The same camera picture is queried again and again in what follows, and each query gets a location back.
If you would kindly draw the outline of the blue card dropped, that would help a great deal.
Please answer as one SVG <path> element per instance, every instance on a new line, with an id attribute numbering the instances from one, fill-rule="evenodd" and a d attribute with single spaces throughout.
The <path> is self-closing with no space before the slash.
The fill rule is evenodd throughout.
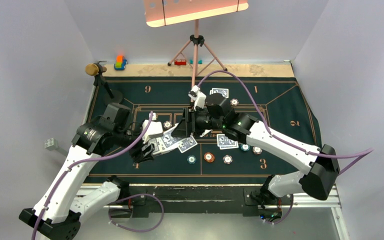
<path id="1" fill-rule="evenodd" d="M 193 136 L 189 136 L 187 138 L 182 139 L 179 142 L 178 150 L 181 153 L 185 153 L 186 151 L 188 151 L 188 150 L 192 149 L 193 147 L 195 147 L 197 144 L 198 143 L 195 140 L 195 138 Z"/>

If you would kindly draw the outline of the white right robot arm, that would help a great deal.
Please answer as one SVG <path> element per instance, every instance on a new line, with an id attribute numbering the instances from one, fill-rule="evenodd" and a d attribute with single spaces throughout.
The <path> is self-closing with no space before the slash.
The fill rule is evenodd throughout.
<path id="1" fill-rule="evenodd" d="M 286 161 L 297 169 L 285 175 L 272 175 L 265 181 L 260 196 L 268 204 L 287 194 L 306 193 L 324 201 L 339 175 L 335 150 L 309 145 L 282 133 L 266 128 L 263 120 L 245 112 L 235 112 L 230 100 L 220 93 L 206 96 L 202 92 L 189 92 L 194 106 L 186 108 L 182 120 L 171 135 L 188 138 L 217 130 L 230 140 L 258 147 Z"/>

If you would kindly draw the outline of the green poker chip stack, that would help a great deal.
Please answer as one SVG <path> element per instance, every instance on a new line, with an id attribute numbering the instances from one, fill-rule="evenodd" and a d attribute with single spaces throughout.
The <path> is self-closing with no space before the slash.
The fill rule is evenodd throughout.
<path id="1" fill-rule="evenodd" d="M 194 155 L 189 155 L 189 156 L 187 157 L 187 162 L 188 162 L 189 164 L 195 164 L 196 161 L 197 161 L 197 158 L 196 158 Z"/>

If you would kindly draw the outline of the red yellow poker chip stack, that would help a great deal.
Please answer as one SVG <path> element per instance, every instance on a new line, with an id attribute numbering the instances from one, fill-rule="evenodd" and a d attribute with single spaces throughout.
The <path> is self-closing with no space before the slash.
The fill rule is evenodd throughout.
<path id="1" fill-rule="evenodd" d="M 208 163 L 212 163 L 214 162 L 215 160 L 215 156 L 211 153 L 211 152 L 206 152 L 204 155 L 203 155 L 203 158 L 206 162 Z"/>

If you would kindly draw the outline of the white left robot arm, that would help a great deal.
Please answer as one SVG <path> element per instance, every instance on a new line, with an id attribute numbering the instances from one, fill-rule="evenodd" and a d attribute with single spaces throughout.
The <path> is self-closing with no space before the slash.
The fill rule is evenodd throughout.
<path id="1" fill-rule="evenodd" d="M 141 160 L 154 149 L 152 136 L 161 136 L 162 124 L 154 112 L 135 128 L 129 124 L 131 110 L 110 103 L 104 113 L 81 125 L 72 140 L 63 166 L 49 189 L 32 208 L 21 211 L 19 219 L 32 227 L 34 240 L 72 240 L 81 225 L 109 204 L 122 205 L 134 196 L 130 185 L 117 176 L 108 177 L 86 196 L 77 193 L 93 167 L 123 154 Z"/>

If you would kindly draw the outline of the green chips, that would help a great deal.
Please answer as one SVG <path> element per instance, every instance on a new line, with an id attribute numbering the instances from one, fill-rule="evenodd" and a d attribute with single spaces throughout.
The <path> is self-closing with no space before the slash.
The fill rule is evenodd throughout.
<path id="1" fill-rule="evenodd" d="M 243 152 L 247 152 L 250 150 L 250 146 L 248 144 L 241 144 L 240 145 L 240 149 L 243 151 Z"/>

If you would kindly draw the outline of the blue playing card deck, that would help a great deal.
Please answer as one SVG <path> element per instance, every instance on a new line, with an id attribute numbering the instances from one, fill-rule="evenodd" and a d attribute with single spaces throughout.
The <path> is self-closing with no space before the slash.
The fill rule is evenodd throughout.
<path id="1" fill-rule="evenodd" d="M 154 146 L 154 151 L 152 152 L 153 157 L 166 154 L 178 148 L 182 138 L 172 136 L 172 132 L 175 128 L 176 127 L 174 126 L 166 130 L 161 137 L 157 137 L 149 141 Z"/>

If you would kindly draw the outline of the blue backed playing card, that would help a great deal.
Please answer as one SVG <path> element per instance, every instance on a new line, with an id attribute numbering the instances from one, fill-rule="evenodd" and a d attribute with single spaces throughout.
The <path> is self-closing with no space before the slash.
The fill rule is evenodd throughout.
<path id="1" fill-rule="evenodd" d="M 217 134 L 216 135 L 216 142 L 217 142 L 217 146 L 220 149 L 238 147 L 238 142 L 229 139 L 225 134 Z"/>

